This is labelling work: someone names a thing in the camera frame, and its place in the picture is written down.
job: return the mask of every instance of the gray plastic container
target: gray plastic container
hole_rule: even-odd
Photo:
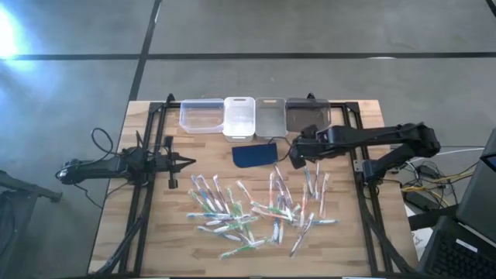
[[[286,100],[257,98],[255,101],[255,135],[261,139],[286,136]]]

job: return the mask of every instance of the toothbrush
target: toothbrush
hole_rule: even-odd
[[[217,205],[217,207],[219,208],[220,212],[224,212],[224,208],[220,204],[220,201],[217,199],[217,197],[214,195],[214,192],[212,192],[212,190],[210,189],[210,186],[208,186],[208,183],[205,180],[205,178],[203,177],[203,175],[201,175],[201,174],[198,175],[198,179],[201,180],[201,182],[207,187],[208,194],[213,198],[213,200],[214,200],[215,204]]]
[[[260,245],[262,245],[262,244],[264,244],[266,242],[268,242],[267,239],[262,239],[262,240],[256,241],[255,243],[251,243],[251,244],[245,245],[243,247],[240,247],[240,248],[238,248],[236,250],[222,253],[219,256],[219,260],[225,259],[225,258],[230,257],[230,256],[232,256],[234,254],[239,253],[239,252],[256,249],[258,246],[260,246]]]
[[[293,208],[293,211],[291,212],[292,215],[295,215],[298,210],[301,209],[301,205],[300,204],[297,204],[294,208]]]
[[[191,180],[193,181],[193,184],[196,186],[196,188],[198,189],[198,191],[200,192],[201,196],[203,197],[203,199],[207,202],[207,205],[209,206],[209,208],[212,210],[212,212],[217,212],[217,210],[215,210],[215,206],[212,204],[212,202],[210,201],[210,199],[208,198],[207,196],[207,193],[205,193],[205,190],[203,190],[200,185],[198,184],[198,181],[196,180],[196,177],[195,176],[191,176]]]
[[[291,197],[291,193],[289,192],[288,186],[284,183],[284,179],[282,177],[281,171],[279,170],[279,167],[277,165],[274,165],[274,168],[276,169],[277,175],[279,176],[279,180],[281,181],[282,185],[284,186],[284,190],[288,193],[288,203],[286,204],[287,207],[292,208],[293,207],[293,198]]]
[[[278,214],[274,214],[274,213],[264,212],[260,208],[252,208],[251,211],[258,213],[258,214],[261,214],[261,215],[266,215],[266,216],[280,218],[280,219],[284,219],[284,220],[289,221],[289,218],[286,215],[278,215]]]
[[[198,229],[199,229],[199,230],[201,230],[201,231],[203,231],[203,232],[207,232],[207,233],[210,233],[210,232],[211,232],[211,233],[214,233],[214,231],[212,231],[211,229],[207,229],[207,228],[205,228],[205,227],[203,227],[203,226],[198,226]],[[229,234],[227,234],[227,233],[219,233],[218,235],[219,235],[219,236],[222,236],[222,237],[224,237],[224,238],[230,239],[230,240],[234,240],[234,241],[242,242],[242,240],[241,240],[239,237],[237,237],[237,236],[233,236],[233,235],[229,235]]]
[[[197,212],[191,212],[186,215],[188,218],[214,218],[218,220],[223,220],[223,221],[231,221],[231,220],[238,220],[238,219],[245,219],[250,217],[250,215],[242,215],[242,216],[234,216],[230,214],[225,214],[225,213],[197,213]]]
[[[270,176],[269,176],[269,207],[274,207],[274,203],[272,202],[272,200],[273,200],[272,187],[274,186],[275,176],[276,176],[276,174],[274,172],[271,172]]]
[[[286,205],[286,207],[291,207],[290,206],[291,201],[289,200],[289,197],[284,194],[284,190],[281,186],[281,183],[279,181],[276,181],[276,185],[277,185],[277,188],[279,189],[279,192],[281,193],[281,196],[283,199],[282,202],[284,203],[284,205]]]
[[[259,203],[258,203],[258,202],[256,202],[256,201],[255,201],[255,202],[254,202],[254,201],[253,201],[253,202],[251,202],[251,205],[253,205],[253,206],[255,206],[255,207],[259,207],[259,208],[266,209],[266,210],[268,210],[268,211],[270,211],[270,212],[273,212],[273,213],[275,213],[275,214],[279,214],[279,215],[285,215],[285,214],[286,214],[286,212],[281,211],[279,208],[267,207],[267,206],[265,206],[265,205],[261,205],[261,204],[259,204]]]
[[[243,191],[243,193],[245,194],[245,196],[248,197],[248,199],[250,200],[250,202],[253,202],[253,198],[251,197],[250,193],[246,189],[245,185],[243,185],[243,183],[241,183],[241,181],[236,181],[236,183],[238,184],[239,189],[241,189],[241,191]]]
[[[305,166],[305,178],[307,179],[307,186],[310,191],[310,196],[314,196],[313,187],[312,187],[312,179],[310,178],[310,170],[308,170],[308,166]]]
[[[202,206],[203,210],[205,210],[208,213],[212,213],[212,210],[210,210],[210,208],[208,208],[208,206],[202,202],[202,200],[195,194],[193,189],[189,189],[188,195],[193,197]]]
[[[324,176],[324,182],[322,182],[322,194],[320,196],[320,209],[319,209],[319,217],[320,218],[325,218],[326,217],[326,207],[324,206],[326,202],[326,189],[327,189],[327,182],[329,180],[329,173],[325,173]]]
[[[279,218],[274,218],[274,232],[272,233],[272,242],[276,243],[279,238]]]
[[[217,188],[217,194],[219,195],[220,200],[224,204],[224,208],[226,209],[227,213],[231,214],[231,212],[229,211],[229,206],[227,206],[226,199],[224,198],[224,195],[222,194],[222,191],[220,190],[220,187],[219,187],[219,176],[217,174],[214,175],[213,181],[214,181],[215,187]]]
[[[255,222],[257,220],[258,220],[257,217],[252,217],[250,219],[247,219],[246,221],[239,221],[236,224],[228,224],[227,226],[223,226],[223,227],[214,229],[214,233],[223,233],[223,232],[225,233],[225,232],[232,230],[232,229],[238,229],[239,227],[241,227],[245,223]]]
[[[220,225],[224,220],[213,220],[205,223],[205,226],[217,226]]]
[[[235,205],[236,205],[238,211],[242,215],[243,214],[243,207],[241,206],[241,204],[239,202],[237,202]],[[246,230],[246,233],[248,233],[248,236],[250,237],[250,242],[251,243],[255,242],[255,237],[253,236],[253,232],[251,231],[250,224],[249,223],[246,223],[246,224],[243,225],[242,228],[244,228]]]
[[[307,205],[307,185],[303,184],[303,196],[301,197],[301,212],[300,212],[300,227],[303,227],[305,222],[305,206]]]
[[[319,169],[320,169],[320,162],[317,162],[317,167],[315,169],[315,199],[318,201],[319,200]]]
[[[282,204],[282,197],[281,196],[277,197],[277,207],[278,208],[284,207],[284,205]],[[281,219],[277,219],[277,220],[279,221],[279,238],[277,240],[278,240],[279,245],[281,245],[282,244],[282,238],[284,236],[284,222],[282,222]]]
[[[312,222],[312,225],[331,225],[338,223],[337,219],[327,219],[327,220],[315,220]]]
[[[305,229],[303,229],[303,231],[301,231],[300,235],[298,236],[298,239],[294,243],[293,249],[291,249],[291,252],[289,253],[289,257],[294,257],[296,255],[296,251],[298,250],[299,246],[301,245],[303,238],[305,237],[308,230],[312,226],[313,216],[314,216],[313,213],[310,213],[310,216],[308,217],[308,223],[307,223]]]

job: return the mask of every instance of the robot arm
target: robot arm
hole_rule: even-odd
[[[387,170],[399,167],[413,157],[432,157],[441,148],[434,130],[423,123],[373,129],[333,126],[321,131],[310,126],[293,140],[289,157],[293,167],[300,168],[305,166],[305,160],[316,162],[344,155],[360,146],[396,143],[403,145],[378,160],[363,162],[367,183],[380,180]]]

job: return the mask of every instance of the laptop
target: laptop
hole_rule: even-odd
[[[496,129],[455,216],[439,218],[417,271],[452,278],[496,278]]]

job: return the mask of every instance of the blue pad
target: blue pad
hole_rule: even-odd
[[[237,167],[256,167],[277,162],[277,145],[257,144],[232,149],[232,161]]]

